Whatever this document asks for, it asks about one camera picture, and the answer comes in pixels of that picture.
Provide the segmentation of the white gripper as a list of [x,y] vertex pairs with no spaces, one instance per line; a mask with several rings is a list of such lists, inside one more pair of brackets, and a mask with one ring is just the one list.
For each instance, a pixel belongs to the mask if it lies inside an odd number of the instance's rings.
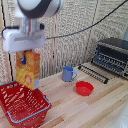
[[[5,29],[3,31],[3,50],[9,53],[43,47],[44,44],[44,31],[36,31],[30,36],[26,36],[18,29]],[[25,52],[20,52],[20,60],[21,64],[26,64]]]

